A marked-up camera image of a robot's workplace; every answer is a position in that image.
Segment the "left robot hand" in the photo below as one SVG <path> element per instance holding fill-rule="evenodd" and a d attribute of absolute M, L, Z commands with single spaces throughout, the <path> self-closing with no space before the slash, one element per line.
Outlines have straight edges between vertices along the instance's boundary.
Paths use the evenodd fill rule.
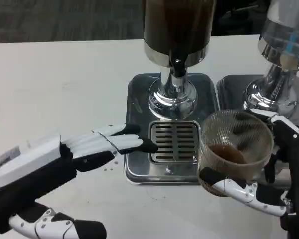
<path fill-rule="evenodd" d="M 156 153 L 134 124 L 107 126 L 86 135 L 57 135 L 39 145 L 19 146 L 0 156 L 0 234 L 14 230 L 30 239 L 104 239 L 99 221 L 74 219 L 37 202 L 73 180 L 78 172 L 100 168 L 118 155 Z"/>

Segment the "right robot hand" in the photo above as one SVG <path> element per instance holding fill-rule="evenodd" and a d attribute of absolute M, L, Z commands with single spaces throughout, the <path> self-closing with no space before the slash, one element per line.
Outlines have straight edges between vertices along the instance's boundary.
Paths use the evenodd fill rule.
<path fill-rule="evenodd" d="M 276 112 L 223 110 L 203 123 L 200 184 L 280 219 L 299 239 L 299 128 Z"/>

